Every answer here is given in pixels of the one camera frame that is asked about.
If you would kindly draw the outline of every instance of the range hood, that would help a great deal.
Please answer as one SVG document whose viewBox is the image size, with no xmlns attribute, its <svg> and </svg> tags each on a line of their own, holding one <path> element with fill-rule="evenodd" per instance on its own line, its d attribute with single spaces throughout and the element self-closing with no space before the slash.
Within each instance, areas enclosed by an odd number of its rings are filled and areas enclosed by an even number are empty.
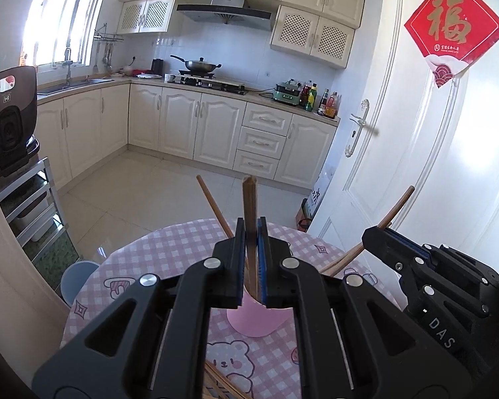
<svg viewBox="0 0 499 399">
<path fill-rule="evenodd" d="M 196 22 L 272 31 L 272 13 L 250 9 L 246 0 L 212 0 L 210 5 L 180 4 L 177 11 Z"/>
</svg>

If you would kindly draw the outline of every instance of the checkered tablecloth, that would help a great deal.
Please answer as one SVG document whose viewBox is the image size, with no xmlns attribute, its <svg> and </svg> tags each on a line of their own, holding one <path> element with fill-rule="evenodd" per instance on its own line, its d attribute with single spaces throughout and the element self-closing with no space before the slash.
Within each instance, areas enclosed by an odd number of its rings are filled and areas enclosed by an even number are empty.
<svg viewBox="0 0 499 399">
<path fill-rule="evenodd" d="M 322 268 L 343 252 L 323 240 L 284 226 L 268 224 L 272 237 L 290 244 L 292 255 Z M 114 252 L 87 280 L 70 310 L 61 346 L 146 273 L 161 278 L 182 274 L 190 265 L 212 255 L 226 235 L 215 219 L 173 225 L 145 235 Z M 342 274 L 362 274 L 389 300 L 391 293 L 360 263 Z M 254 398 L 301 398 L 294 318 L 263 338 L 249 338 L 229 324 L 225 310 L 213 309 L 207 357 L 241 390 Z"/>
</svg>

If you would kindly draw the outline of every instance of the pink cup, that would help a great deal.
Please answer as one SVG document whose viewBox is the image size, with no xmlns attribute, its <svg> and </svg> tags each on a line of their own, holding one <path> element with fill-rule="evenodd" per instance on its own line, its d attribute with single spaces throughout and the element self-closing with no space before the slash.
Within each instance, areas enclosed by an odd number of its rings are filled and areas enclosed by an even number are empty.
<svg viewBox="0 0 499 399">
<path fill-rule="evenodd" d="M 227 309 L 227 320 L 240 334 L 247 337 L 264 337 L 275 332 L 283 322 L 294 316 L 292 309 L 267 309 L 244 288 L 242 306 Z"/>
</svg>

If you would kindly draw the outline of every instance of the tile floor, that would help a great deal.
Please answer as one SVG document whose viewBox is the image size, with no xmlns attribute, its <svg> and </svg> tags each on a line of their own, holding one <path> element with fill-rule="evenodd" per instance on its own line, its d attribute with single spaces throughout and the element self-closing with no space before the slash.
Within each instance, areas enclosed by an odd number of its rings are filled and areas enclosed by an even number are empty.
<svg viewBox="0 0 499 399">
<path fill-rule="evenodd" d="M 103 262 L 151 231 L 214 217 L 197 174 L 226 219 L 243 216 L 240 179 L 126 151 L 61 197 L 77 250 L 85 259 Z M 295 226 L 303 195 L 259 185 L 257 198 L 259 216 Z"/>
</svg>

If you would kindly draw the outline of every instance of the drawer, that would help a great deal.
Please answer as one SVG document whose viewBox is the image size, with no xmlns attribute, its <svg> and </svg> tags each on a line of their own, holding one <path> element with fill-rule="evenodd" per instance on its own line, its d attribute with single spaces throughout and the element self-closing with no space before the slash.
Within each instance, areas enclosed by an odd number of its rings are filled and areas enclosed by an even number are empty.
<svg viewBox="0 0 499 399">
<path fill-rule="evenodd" d="M 242 125 L 286 137 L 291 121 L 290 112 L 248 102 Z"/>
<path fill-rule="evenodd" d="M 233 170 L 272 180 L 278 164 L 277 159 L 237 150 Z"/>
<path fill-rule="evenodd" d="M 242 126 L 238 149 L 280 159 L 285 141 L 286 138 L 280 135 Z"/>
</svg>

